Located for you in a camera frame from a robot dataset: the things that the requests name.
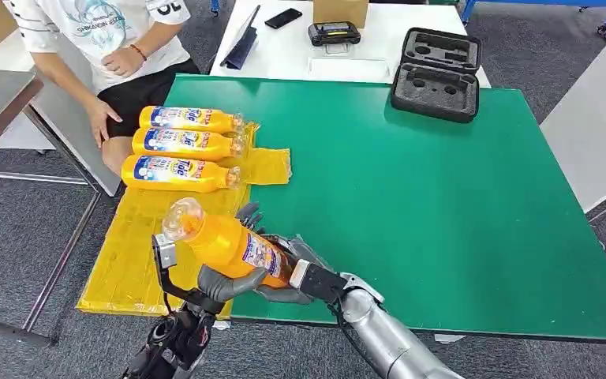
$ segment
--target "plastic bottle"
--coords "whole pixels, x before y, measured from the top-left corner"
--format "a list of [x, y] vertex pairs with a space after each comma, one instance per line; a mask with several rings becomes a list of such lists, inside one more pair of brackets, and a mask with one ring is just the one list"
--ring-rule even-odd
[[140, 112], [141, 128], [151, 126], [195, 130], [198, 132], [242, 133], [243, 119], [239, 114], [227, 114], [217, 109], [145, 107]]
[[206, 193], [234, 188], [240, 180], [240, 168], [224, 168], [204, 160], [129, 156], [122, 164], [122, 180], [144, 190]]
[[140, 128], [131, 142], [136, 154], [172, 156], [202, 160], [217, 160], [228, 156], [240, 156], [243, 138], [224, 137], [210, 132], [167, 128]]
[[263, 284], [287, 287], [291, 265], [286, 255], [232, 216], [209, 215], [196, 199], [176, 201], [162, 221], [163, 233], [173, 241], [188, 243], [196, 258], [230, 278], [265, 267]]

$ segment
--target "hand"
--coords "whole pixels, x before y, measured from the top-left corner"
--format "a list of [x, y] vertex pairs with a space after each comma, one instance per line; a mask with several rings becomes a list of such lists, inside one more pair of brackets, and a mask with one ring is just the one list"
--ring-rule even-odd
[[117, 49], [101, 59], [101, 64], [121, 77], [130, 77], [144, 62], [143, 56], [131, 47]]
[[105, 141], [110, 139], [106, 128], [106, 119], [110, 117], [116, 122], [122, 122], [122, 118], [119, 117], [117, 112], [113, 111], [113, 108], [111, 108], [110, 105], [98, 98], [90, 102], [84, 109], [87, 111], [89, 125], [92, 128], [92, 135], [96, 140], [96, 145], [101, 148], [101, 136], [103, 136]]
[[245, 292], [255, 291], [264, 296], [269, 302], [292, 302], [309, 304], [312, 299], [295, 288], [273, 288], [261, 285], [267, 275], [267, 270], [257, 267], [247, 276], [230, 279], [223, 274], [201, 266], [198, 276], [198, 287], [216, 302], [227, 302]]
[[[256, 225], [263, 218], [261, 213], [257, 213], [258, 210], [258, 201], [247, 203], [244, 207], [238, 210], [238, 213], [236, 213], [236, 218], [240, 220], [243, 227], [246, 227], [251, 231], [255, 231]], [[292, 239], [287, 239], [280, 235], [266, 235], [266, 230], [263, 227], [256, 230], [256, 233], [258, 235], [262, 235], [274, 245], [279, 246], [282, 251], [284, 251], [284, 253], [286, 253], [287, 256], [293, 261], [293, 263], [297, 262], [299, 259], [305, 259], [306, 261], [314, 263], [321, 268], [333, 271], [331, 266], [324, 259], [322, 259], [322, 257], [317, 255], [315, 250], [305, 243], [300, 235], [296, 235], [296, 237]]]

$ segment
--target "blue metal frame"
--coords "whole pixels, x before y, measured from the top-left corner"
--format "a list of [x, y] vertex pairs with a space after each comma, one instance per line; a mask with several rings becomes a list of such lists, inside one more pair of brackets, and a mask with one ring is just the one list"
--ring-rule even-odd
[[[544, 6], [581, 6], [581, 7], [606, 7], [606, 0], [468, 0], [466, 7], [463, 9], [461, 21], [467, 23], [470, 14], [473, 12], [473, 7], [478, 1], [482, 2], [507, 2], [513, 4], [541, 4]], [[599, 31], [606, 30], [606, 21], [598, 27]]]
[[210, 11], [215, 17], [219, 15], [219, 0], [210, 0]]

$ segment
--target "white panel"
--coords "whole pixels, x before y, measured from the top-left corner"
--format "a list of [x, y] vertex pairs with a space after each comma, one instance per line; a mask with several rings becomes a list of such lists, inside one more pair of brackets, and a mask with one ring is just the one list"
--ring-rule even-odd
[[606, 199], [606, 47], [542, 122], [584, 212]]
[[[89, 88], [92, 87], [92, 69], [87, 59], [64, 36], [59, 38], [59, 54], [70, 69]], [[113, 196], [120, 178], [103, 164], [101, 152], [89, 129], [84, 108], [64, 90], [51, 83], [42, 74], [45, 87], [33, 100], [36, 110], [46, 119], [75, 157], [92, 174], [97, 182]]]
[[1, 135], [0, 148], [54, 150], [54, 146], [22, 113], [17, 115], [8, 129]]

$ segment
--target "black device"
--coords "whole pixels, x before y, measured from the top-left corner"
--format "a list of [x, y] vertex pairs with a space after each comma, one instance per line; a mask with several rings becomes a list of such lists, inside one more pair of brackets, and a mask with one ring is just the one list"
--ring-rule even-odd
[[333, 305], [340, 299], [347, 279], [314, 263], [299, 260], [291, 274], [290, 284], [306, 295]]
[[[122, 378], [190, 377], [210, 342], [215, 315], [222, 311], [224, 303], [212, 300], [198, 288], [187, 291], [170, 281], [168, 268], [176, 261], [174, 245], [163, 239], [163, 235], [152, 236], [152, 250], [163, 301], [169, 313], [157, 319], [148, 333], [147, 342], [133, 357]], [[184, 300], [179, 310], [170, 308], [168, 294]], [[166, 358], [164, 353], [167, 351], [172, 358]]]
[[361, 42], [361, 33], [349, 21], [312, 24], [308, 27], [308, 36], [313, 46]]
[[272, 19], [266, 21], [266, 25], [273, 29], [280, 29], [282, 26], [289, 24], [291, 21], [296, 20], [302, 15], [303, 13], [299, 12], [298, 10], [289, 8]]
[[252, 23], [256, 14], [259, 13], [259, 9], [261, 9], [261, 5], [254, 8], [247, 21], [241, 26], [234, 40], [234, 46], [219, 64], [220, 66], [225, 66], [229, 69], [241, 69], [245, 64], [245, 60], [252, 50], [252, 46], [254, 46], [254, 41], [256, 41], [256, 28], [252, 26]]
[[471, 122], [480, 106], [481, 41], [472, 36], [411, 28], [391, 86], [391, 105], [453, 122]]

